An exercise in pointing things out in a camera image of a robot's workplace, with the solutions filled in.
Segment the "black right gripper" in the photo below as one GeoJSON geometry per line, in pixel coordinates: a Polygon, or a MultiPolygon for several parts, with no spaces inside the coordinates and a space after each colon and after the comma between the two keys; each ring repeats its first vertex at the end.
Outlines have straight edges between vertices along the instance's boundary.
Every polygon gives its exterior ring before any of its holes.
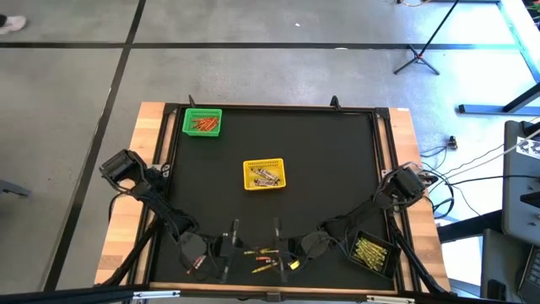
{"type": "MultiPolygon", "coordinates": [[[[275,217],[273,219],[274,240],[282,241],[282,222],[275,217]]],[[[288,282],[285,265],[299,264],[321,256],[332,242],[332,237],[325,231],[315,231],[304,236],[289,238],[280,244],[279,273],[282,283],[288,282]]]]}

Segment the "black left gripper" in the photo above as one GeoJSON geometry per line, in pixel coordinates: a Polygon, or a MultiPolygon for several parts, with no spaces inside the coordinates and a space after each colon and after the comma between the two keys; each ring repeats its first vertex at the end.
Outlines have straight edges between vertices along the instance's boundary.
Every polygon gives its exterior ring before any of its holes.
{"type": "Polygon", "coordinates": [[[240,221],[234,219],[231,232],[221,236],[199,235],[194,232],[184,232],[180,235],[180,262],[183,266],[196,266],[204,258],[224,266],[220,283],[225,284],[230,266],[240,254],[244,242],[237,235],[240,221]]]}

